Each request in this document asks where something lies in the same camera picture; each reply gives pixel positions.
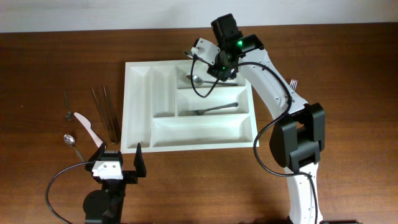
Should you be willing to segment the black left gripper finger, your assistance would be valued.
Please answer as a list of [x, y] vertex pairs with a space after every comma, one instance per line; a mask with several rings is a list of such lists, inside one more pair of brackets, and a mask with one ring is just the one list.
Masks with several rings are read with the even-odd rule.
[[106, 144], [103, 142], [97, 151], [89, 158], [90, 162], [99, 161], [104, 154], [106, 149]]
[[147, 170], [142, 156], [141, 144], [137, 144], [136, 153], [134, 157], [134, 167], [136, 168], [137, 177], [146, 177]]

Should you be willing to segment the large steel spoon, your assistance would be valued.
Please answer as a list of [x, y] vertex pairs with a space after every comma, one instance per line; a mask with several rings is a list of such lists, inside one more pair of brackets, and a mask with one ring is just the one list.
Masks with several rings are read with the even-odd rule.
[[[187, 75], [185, 78], [188, 79], [189, 81], [192, 81], [195, 86], [200, 86], [204, 83], [212, 84], [212, 85], [215, 84], [215, 82], [202, 80], [200, 77], [198, 77], [196, 75], [194, 75], [194, 76]], [[237, 86], [238, 84], [237, 83], [218, 82], [217, 85], [219, 85], [219, 86]]]
[[189, 58], [194, 58], [194, 54], [190, 50], [184, 50], [183, 53]]

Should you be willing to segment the steel fork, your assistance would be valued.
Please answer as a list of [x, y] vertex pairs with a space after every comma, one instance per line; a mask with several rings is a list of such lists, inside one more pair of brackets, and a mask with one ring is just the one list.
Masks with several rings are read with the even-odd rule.
[[186, 110], [186, 111], [183, 112], [183, 114], [185, 116], [201, 116], [201, 115], [204, 115], [206, 112], [209, 112], [209, 111], [236, 108], [238, 106], [239, 106], [238, 102], [234, 102], [234, 103], [229, 103], [227, 105], [221, 105], [221, 106], [216, 106], [216, 107], [207, 108], [207, 109]]
[[290, 81], [290, 87], [291, 87], [291, 89], [293, 89], [293, 91], [296, 90], [297, 84], [298, 84], [298, 80], [296, 80], [296, 79], [291, 79], [291, 81]]

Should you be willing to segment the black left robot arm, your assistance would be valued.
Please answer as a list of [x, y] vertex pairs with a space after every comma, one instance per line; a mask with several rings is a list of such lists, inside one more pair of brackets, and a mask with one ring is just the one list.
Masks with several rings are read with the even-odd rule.
[[147, 176], [138, 144], [134, 157], [134, 170], [123, 170], [123, 155], [120, 151], [107, 151], [102, 143], [88, 159], [85, 169], [101, 184], [101, 189], [90, 192], [83, 201], [85, 223], [120, 223], [126, 186], [137, 184]]

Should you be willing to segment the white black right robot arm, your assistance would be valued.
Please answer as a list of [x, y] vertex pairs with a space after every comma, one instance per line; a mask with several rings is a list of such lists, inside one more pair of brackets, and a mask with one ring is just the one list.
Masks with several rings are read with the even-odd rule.
[[319, 103], [309, 104], [284, 80], [272, 64], [259, 38], [243, 35], [232, 14], [215, 19], [211, 28], [218, 45], [211, 54], [208, 73], [225, 81], [242, 75], [261, 97], [272, 121], [254, 139], [254, 156], [260, 159], [257, 142], [272, 129], [271, 154], [283, 168], [276, 172], [262, 161], [260, 166], [288, 182], [291, 223], [321, 223], [317, 195], [320, 153], [325, 148], [325, 111]]

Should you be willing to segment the steel tongs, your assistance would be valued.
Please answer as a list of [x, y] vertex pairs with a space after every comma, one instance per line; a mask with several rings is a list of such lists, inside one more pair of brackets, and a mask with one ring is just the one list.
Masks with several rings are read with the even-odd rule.
[[103, 99], [100, 99], [100, 94], [97, 93], [96, 88], [91, 88], [93, 99], [96, 103], [98, 112], [105, 126], [109, 140], [111, 141], [112, 144], [117, 144], [119, 142], [119, 138], [115, 127], [113, 114], [111, 111], [109, 95], [107, 92], [107, 88], [104, 85], [102, 86], [102, 91], [103, 91]]

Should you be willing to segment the small steel spoon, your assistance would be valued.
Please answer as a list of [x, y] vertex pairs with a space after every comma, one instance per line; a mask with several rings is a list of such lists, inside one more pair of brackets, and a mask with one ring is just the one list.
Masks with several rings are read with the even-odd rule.
[[73, 148], [73, 150], [75, 151], [75, 153], [78, 156], [78, 158], [82, 162], [85, 162], [85, 159], [84, 159], [83, 155], [81, 154], [81, 152], [76, 147], [76, 141], [75, 141], [74, 137], [69, 135], [69, 134], [65, 134], [63, 139], [64, 139], [65, 144], [67, 144], [68, 146], [71, 146]]

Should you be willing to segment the pink plastic knife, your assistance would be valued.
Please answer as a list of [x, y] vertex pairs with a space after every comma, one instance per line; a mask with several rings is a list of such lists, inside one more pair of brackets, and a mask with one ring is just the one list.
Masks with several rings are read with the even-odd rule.
[[101, 138], [93, 131], [92, 127], [91, 127], [91, 122], [82, 114], [74, 112], [74, 117], [79, 120], [79, 122], [83, 125], [83, 127], [87, 130], [87, 132], [89, 133], [89, 135], [91, 136], [91, 138], [93, 139], [95, 145], [97, 147], [100, 147], [103, 143], [103, 141], [101, 140]]

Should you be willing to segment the small dark teaspoon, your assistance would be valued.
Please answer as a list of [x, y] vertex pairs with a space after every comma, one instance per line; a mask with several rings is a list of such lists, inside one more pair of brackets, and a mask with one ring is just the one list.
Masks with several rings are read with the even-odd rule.
[[68, 96], [67, 96], [67, 91], [66, 90], [63, 91], [63, 95], [64, 95], [64, 100], [65, 100], [65, 106], [66, 106], [66, 109], [67, 109], [67, 113], [65, 115], [65, 119], [67, 121], [70, 121], [73, 118], [73, 113], [72, 113], [72, 111], [70, 109], [70, 102], [68, 100]]

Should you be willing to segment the white plastic cutlery tray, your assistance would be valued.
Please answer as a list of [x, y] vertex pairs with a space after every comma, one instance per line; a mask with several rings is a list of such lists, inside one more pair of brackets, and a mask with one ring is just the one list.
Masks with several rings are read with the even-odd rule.
[[[257, 135], [251, 84], [242, 76], [216, 86], [195, 86], [187, 75], [214, 81], [207, 65], [191, 60], [127, 62], [125, 64], [121, 152], [189, 151], [252, 147]], [[236, 108], [213, 110], [201, 116], [185, 116], [238, 102]]]

